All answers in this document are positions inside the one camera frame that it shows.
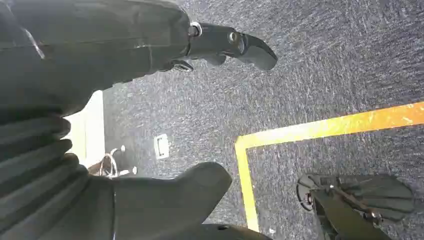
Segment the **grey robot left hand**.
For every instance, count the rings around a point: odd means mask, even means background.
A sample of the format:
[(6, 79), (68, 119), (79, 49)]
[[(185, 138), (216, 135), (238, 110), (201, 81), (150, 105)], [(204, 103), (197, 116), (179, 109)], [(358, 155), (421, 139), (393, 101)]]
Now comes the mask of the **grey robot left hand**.
[(261, 39), (191, 22), (167, 0), (0, 3), (0, 237), (3, 240), (265, 240), (205, 220), (232, 178), (216, 162), (173, 179), (92, 175), (70, 153), (66, 117), (94, 92), (188, 60), (271, 70)]

